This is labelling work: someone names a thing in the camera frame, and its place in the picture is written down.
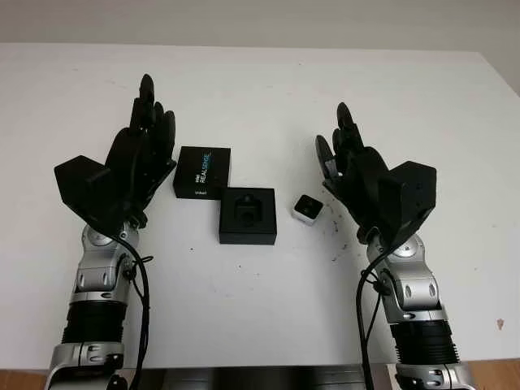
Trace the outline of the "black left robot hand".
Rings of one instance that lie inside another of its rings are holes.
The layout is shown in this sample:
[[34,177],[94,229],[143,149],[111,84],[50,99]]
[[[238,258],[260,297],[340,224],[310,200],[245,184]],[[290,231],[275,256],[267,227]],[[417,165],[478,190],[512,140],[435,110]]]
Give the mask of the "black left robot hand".
[[129,125],[115,136],[105,162],[115,175],[124,219],[137,228],[146,226],[145,208],[176,166],[175,138],[175,114],[155,99],[153,79],[145,74]]

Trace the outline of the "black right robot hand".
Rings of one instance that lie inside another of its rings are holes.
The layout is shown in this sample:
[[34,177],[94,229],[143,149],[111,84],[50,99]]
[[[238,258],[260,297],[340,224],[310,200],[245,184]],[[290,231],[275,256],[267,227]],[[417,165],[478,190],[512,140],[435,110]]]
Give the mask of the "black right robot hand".
[[332,143],[322,135],[315,138],[323,185],[347,208],[358,225],[360,243],[367,245],[378,236],[383,245],[394,246],[398,242],[398,230],[384,221],[379,199],[379,185],[389,169],[375,148],[364,145],[344,102],[338,105],[336,117]]

